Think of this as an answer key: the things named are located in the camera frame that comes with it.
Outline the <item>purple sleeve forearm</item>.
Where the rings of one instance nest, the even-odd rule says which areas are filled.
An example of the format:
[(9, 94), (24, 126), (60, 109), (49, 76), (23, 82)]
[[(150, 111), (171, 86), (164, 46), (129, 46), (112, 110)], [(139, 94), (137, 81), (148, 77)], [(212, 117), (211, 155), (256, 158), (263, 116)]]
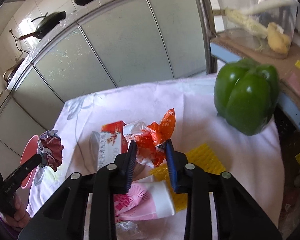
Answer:
[(0, 218), (0, 240), (17, 240), (19, 232), (8, 226)]

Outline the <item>person's left hand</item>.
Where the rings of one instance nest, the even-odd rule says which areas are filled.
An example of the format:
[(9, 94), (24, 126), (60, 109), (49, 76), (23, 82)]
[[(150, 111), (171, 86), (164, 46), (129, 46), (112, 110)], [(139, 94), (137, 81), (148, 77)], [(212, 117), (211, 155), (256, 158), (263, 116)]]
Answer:
[(20, 231), (27, 226), (31, 217), (26, 211), (26, 207), (21, 198), (17, 194), (15, 194), (14, 197), (14, 208), (15, 213), (12, 217), (0, 212), (0, 219), (13, 230)]

